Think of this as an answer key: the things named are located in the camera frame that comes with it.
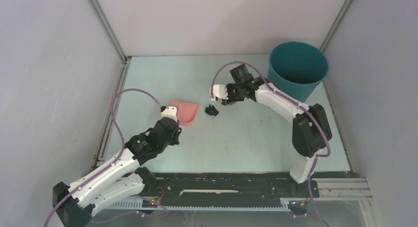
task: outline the white wall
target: white wall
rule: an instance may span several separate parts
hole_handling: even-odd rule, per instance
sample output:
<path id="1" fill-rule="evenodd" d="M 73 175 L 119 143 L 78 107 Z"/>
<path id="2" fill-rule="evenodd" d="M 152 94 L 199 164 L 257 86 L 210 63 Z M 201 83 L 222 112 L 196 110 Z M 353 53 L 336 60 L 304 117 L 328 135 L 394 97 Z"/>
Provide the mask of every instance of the white wall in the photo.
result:
<path id="1" fill-rule="evenodd" d="M 99 0 L 129 56 L 267 54 L 320 47 L 344 0 Z"/>
<path id="2" fill-rule="evenodd" d="M 326 80 L 385 226 L 417 226 L 418 0 L 354 0 Z"/>
<path id="3" fill-rule="evenodd" d="M 38 227 L 53 186 L 89 170 L 121 61 L 87 0 L 0 12 L 0 226 Z"/>

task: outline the blue bucket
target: blue bucket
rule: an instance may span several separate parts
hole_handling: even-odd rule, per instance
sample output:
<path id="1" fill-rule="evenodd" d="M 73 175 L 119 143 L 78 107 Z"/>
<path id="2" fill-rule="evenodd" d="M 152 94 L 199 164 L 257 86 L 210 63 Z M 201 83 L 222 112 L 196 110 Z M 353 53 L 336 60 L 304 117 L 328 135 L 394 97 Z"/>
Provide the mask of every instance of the blue bucket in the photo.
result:
<path id="1" fill-rule="evenodd" d="M 277 89 L 305 102 L 328 74 L 321 51 L 303 42 L 286 42 L 273 49 L 267 79 Z"/>

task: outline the floor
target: floor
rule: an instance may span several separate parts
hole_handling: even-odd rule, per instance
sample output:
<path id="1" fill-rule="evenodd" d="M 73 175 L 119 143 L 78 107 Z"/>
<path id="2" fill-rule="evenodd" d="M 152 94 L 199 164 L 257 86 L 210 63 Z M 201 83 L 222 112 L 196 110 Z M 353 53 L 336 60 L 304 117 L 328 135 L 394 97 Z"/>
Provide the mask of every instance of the floor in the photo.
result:
<path id="1" fill-rule="evenodd" d="M 170 99 L 200 105 L 195 122 L 183 127 L 180 145 L 169 146 L 144 166 L 152 172 L 286 172 L 296 151 L 291 142 L 292 125 L 270 108 L 245 100 L 223 106 L 212 102 L 209 87 L 216 71 L 231 61 L 246 61 L 267 75 L 268 55 L 167 56 L 132 58 L 124 88 L 140 88 L 163 105 Z M 232 82 L 225 69 L 216 83 Z M 320 84 L 308 104 L 321 104 L 333 133 L 331 156 L 321 158 L 316 171 L 348 171 L 348 160 L 338 135 L 324 88 Z M 204 110 L 215 105 L 219 115 Z M 153 127 L 160 118 L 158 106 L 146 95 L 127 92 L 120 100 L 117 122 L 125 140 Z M 113 129 L 106 160 L 121 148 Z"/>

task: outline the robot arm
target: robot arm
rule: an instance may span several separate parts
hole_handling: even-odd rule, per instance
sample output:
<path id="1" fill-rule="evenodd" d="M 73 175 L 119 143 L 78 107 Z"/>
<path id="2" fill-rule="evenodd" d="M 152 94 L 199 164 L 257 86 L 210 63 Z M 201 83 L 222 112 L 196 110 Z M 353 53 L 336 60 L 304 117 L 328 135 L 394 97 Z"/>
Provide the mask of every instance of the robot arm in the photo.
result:
<path id="1" fill-rule="evenodd" d="M 300 107 L 303 107 L 314 116 L 324 131 L 326 138 L 330 140 L 332 133 L 324 108 L 319 104 L 309 106 L 296 100 L 294 101 L 297 102 L 297 106 L 288 102 L 271 91 L 262 78 L 254 78 L 245 65 L 240 65 L 230 70 L 230 74 L 235 83 L 214 85 L 213 95 L 215 98 L 213 99 L 221 100 L 223 105 L 243 101 L 245 98 L 252 99 L 255 102 L 268 106 L 291 123 L 293 125 L 292 143 L 298 155 L 295 164 L 290 170 L 290 175 L 296 182 L 304 182 L 308 178 L 315 156 L 325 147 L 325 142 L 318 128 L 315 125 L 311 125 L 311 119 Z M 269 86 L 275 91 L 280 91 L 271 83 L 269 83 Z"/>
<path id="2" fill-rule="evenodd" d="M 115 155 L 113 159 L 70 185 L 67 186 L 63 182 L 55 185 L 53 188 L 54 206 L 68 193 L 78 189 L 57 210 L 64 226 L 83 227 L 102 209 L 128 196 L 141 193 L 146 183 L 141 175 L 147 178 L 151 173 L 140 166 L 157 157 L 168 145 L 178 145 L 180 133 L 177 107 L 163 107 L 161 119 L 157 121 L 154 128 L 149 128 L 126 142 L 122 156 L 118 160 L 114 160 L 117 158 Z M 80 186 L 93 176 L 96 177 L 87 185 Z"/>

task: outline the purple cable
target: purple cable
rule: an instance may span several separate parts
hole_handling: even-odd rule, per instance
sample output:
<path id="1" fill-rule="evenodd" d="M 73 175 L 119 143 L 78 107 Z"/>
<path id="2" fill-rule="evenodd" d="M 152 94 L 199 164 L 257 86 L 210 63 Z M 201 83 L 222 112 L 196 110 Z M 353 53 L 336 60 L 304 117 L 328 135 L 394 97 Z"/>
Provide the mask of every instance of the purple cable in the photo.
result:
<path id="1" fill-rule="evenodd" d="M 287 95 L 285 95 L 285 94 L 283 94 L 283 93 L 280 93 L 279 91 L 277 91 L 277 90 L 274 90 L 268 83 L 267 83 L 267 81 L 266 81 L 266 79 L 264 78 L 264 76 L 261 74 L 261 72 L 258 70 L 258 69 L 256 69 L 253 65 L 251 65 L 250 63 L 247 63 L 247 62 L 242 62 L 242 61 L 234 61 L 234 62 L 230 62 L 230 63 L 227 63 L 227 64 L 225 64 L 224 66 L 222 66 L 217 72 L 216 72 L 216 74 L 215 74 L 215 77 L 213 78 L 213 80 L 212 80 L 212 84 L 211 84 L 211 86 L 210 86 L 210 98 L 211 99 L 214 99 L 214 97 L 213 97 L 213 86 L 215 85 L 215 80 L 216 80 L 216 78 L 218 77 L 218 75 L 219 75 L 219 73 L 224 69 L 224 68 L 226 68 L 227 66 L 229 66 L 229 65 L 232 65 L 232 64 L 244 64 L 244 65 L 246 65 L 246 66 L 249 66 L 250 68 L 252 68 L 254 71 L 256 71 L 257 72 L 257 74 L 261 77 L 261 79 L 263 80 L 263 82 L 265 83 L 265 85 L 267 86 L 267 88 L 269 88 L 271 91 L 273 91 L 275 94 L 277 94 L 277 95 L 279 95 L 280 97 L 282 97 L 282 98 L 284 98 L 285 100 L 287 100 L 288 102 L 290 102 L 291 104 L 293 104 L 293 105 L 295 105 L 295 106 L 297 106 L 299 109 L 301 109 L 304 113 L 306 113 L 307 115 L 308 115 L 308 117 L 312 120 L 312 122 L 315 124 L 315 126 L 318 128 L 318 130 L 319 130 L 319 133 L 321 134 L 321 136 L 322 136 L 322 138 L 323 138 L 323 140 L 324 140 L 324 142 L 325 142 L 325 145 L 326 145 L 326 147 L 327 147 L 327 154 L 317 154 L 316 156 L 315 156 L 315 160 L 313 161 L 313 164 L 312 164 L 312 167 L 311 167 L 311 170 L 309 171 L 309 174 L 308 174 L 308 188 L 309 188 L 309 195 L 311 196 L 311 200 L 312 200 L 312 204 L 313 204 L 313 207 L 315 208 L 315 211 L 316 211 L 316 215 L 317 215 L 317 217 L 318 217 L 318 219 L 320 219 L 321 220 L 321 222 L 324 224 L 324 225 L 326 225 L 327 227 L 329 227 L 330 225 L 327 223 L 327 221 L 326 220 L 324 220 L 323 218 L 322 218 L 322 216 L 319 214 L 319 211 L 318 211 L 318 208 L 317 208 L 317 206 L 316 206 L 316 204 L 315 204 L 315 201 L 314 201 L 314 195 L 313 195 L 313 193 L 312 193 L 312 189 L 311 189 L 311 176 L 312 176 L 312 172 L 314 171 L 314 169 L 315 169 L 315 166 L 316 166 L 316 162 L 317 162 L 317 160 L 318 160 L 318 157 L 329 157 L 330 155 L 331 155 L 331 148 L 330 148 L 330 145 L 329 145 L 329 142 L 328 142 L 328 139 L 326 138 L 326 136 L 325 136 L 325 133 L 324 133 L 324 131 L 322 130 L 322 128 L 321 128 L 321 126 L 319 125 L 319 123 L 317 122 L 317 120 L 314 118 L 314 116 L 308 111 L 308 110 L 306 110 L 305 108 L 303 108 L 302 106 L 299 106 L 299 103 L 298 102 L 296 102 L 294 99 L 292 99 L 291 97 L 289 97 L 289 96 L 287 96 Z"/>
<path id="2" fill-rule="evenodd" d="M 114 221 L 114 220 L 118 219 L 119 217 L 122 217 L 122 216 L 125 216 L 125 215 L 130 215 L 130 214 L 141 214 L 141 215 L 150 216 L 150 217 L 154 217 L 154 218 L 163 218 L 163 217 L 166 217 L 169 214 L 169 211 L 163 205 L 161 205 L 159 203 L 156 203 L 155 201 L 151 201 L 151 200 L 149 200 L 149 199 L 147 199 L 147 198 L 145 198 L 143 196 L 140 196 L 140 195 L 133 195 L 133 196 L 136 196 L 138 198 L 141 198 L 142 200 L 145 200 L 145 201 L 147 201 L 149 203 L 154 203 L 155 205 L 157 205 L 158 207 L 160 207 L 161 209 L 163 209 L 166 213 L 164 215 L 160 215 L 160 216 L 153 216 L 153 215 L 146 214 L 146 213 L 142 213 L 142 212 L 141 213 L 138 213 L 137 211 L 128 211 L 128 212 L 122 213 L 122 214 L 120 214 L 118 216 L 115 216 L 115 217 L 110 218 L 110 219 L 105 220 L 105 221 L 91 221 L 91 223 L 94 223 L 94 224 L 109 223 L 111 221 Z"/>
<path id="3" fill-rule="evenodd" d="M 97 178 L 100 174 L 102 174 L 103 172 L 105 172 L 107 169 L 109 169 L 110 167 L 112 167 L 112 164 L 116 164 L 117 160 L 119 160 L 119 158 L 122 156 L 123 154 L 123 150 L 125 148 L 125 140 L 123 139 L 123 135 L 122 132 L 119 128 L 119 126 L 117 125 L 116 122 L 116 118 L 115 118 L 115 112 L 114 112 L 114 103 L 116 101 L 116 99 L 123 93 L 128 92 L 128 91 L 138 91 L 138 92 L 142 92 L 146 95 L 148 95 L 149 97 L 151 97 L 151 99 L 153 99 L 158 106 L 162 107 L 161 103 L 154 97 L 152 96 L 150 93 L 141 90 L 141 89 L 136 89 L 136 88 L 130 88 L 130 89 L 125 89 L 125 90 L 121 90 L 119 91 L 111 100 L 110 102 L 110 118 L 112 119 L 113 124 L 115 125 L 116 130 L 119 133 L 120 139 L 122 140 L 122 148 L 120 149 L 120 152 L 118 154 L 118 156 L 113 160 L 112 163 L 110 163 L 108 166 L 106 166 L 105 168 L 103 168 L 101 171 L 97 172 L 97 174 L 93 175 L 92 177 L 90 177 L 89 179 L 87 179 L 86 181 L 84 181 L 82 184 L 80 184 L 79 187 L 84 187 L 86 186 L 89 182 L 91 182 L 93 179 Z M 43 224 L 43 227 L 48 227 L 48 223 L 52 218 L 52 215 L 58 210 L 58 208 L 60 208 L 60 206 L 70 197 L 72 196 L 76 191 L 78 191 L 78 188 L 75 188 L 74 190 L 72 190 L 70 193 L 68 193 L 63 199 L 61 199 L 61 201 L 59 201 L 57 203 L 57 205 L 55 205 L 55 207 L 52 209 L 52 211 L 49 213 L 48 217 L 45 220 L 45 223 Z"/>

